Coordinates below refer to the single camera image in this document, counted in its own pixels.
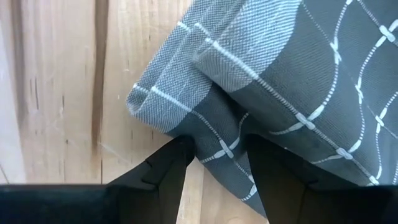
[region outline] woven texture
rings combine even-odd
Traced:
[[[197,0],[127,98],[265,215],[239,140],[256,133],[358,185],[396,184],[395,0]]]

